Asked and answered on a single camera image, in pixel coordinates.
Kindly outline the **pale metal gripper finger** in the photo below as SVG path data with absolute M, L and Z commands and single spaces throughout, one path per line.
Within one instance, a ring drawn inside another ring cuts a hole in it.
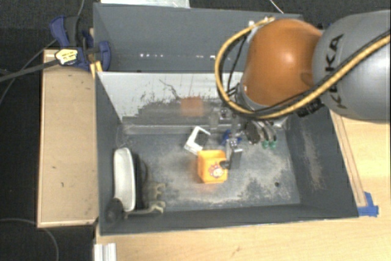
M 240 167 L 243 149 L 239 146 L 236 139 L 228 140 L 229 147 L 229 169 L 238 169 Z
M 226 143 L 225 144 L 225 159 L 221 161 L 221 167 L 223 169 L 230 169 L 230 157 L 231 155 L 231 147 L 230 147 L 230 144 L 229 143 Z

